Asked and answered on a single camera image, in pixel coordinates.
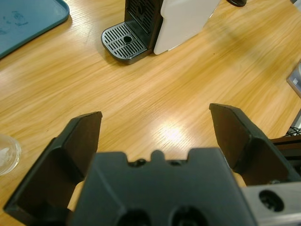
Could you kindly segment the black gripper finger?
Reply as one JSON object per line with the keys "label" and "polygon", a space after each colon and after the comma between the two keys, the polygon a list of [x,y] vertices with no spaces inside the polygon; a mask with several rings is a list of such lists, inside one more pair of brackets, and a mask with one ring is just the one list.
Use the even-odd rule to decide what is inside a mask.
{"label": "black gripper finger", "polygon": [[248,186],[299,182],[300,175],[239,108],[211,103],[214,131],[229,167]]}
{"label": "black gripper finger", "polygon": [[26,226],[65,226],[68,205],[98,147],[101,112],[72,118],[24,176],[3,210]]}

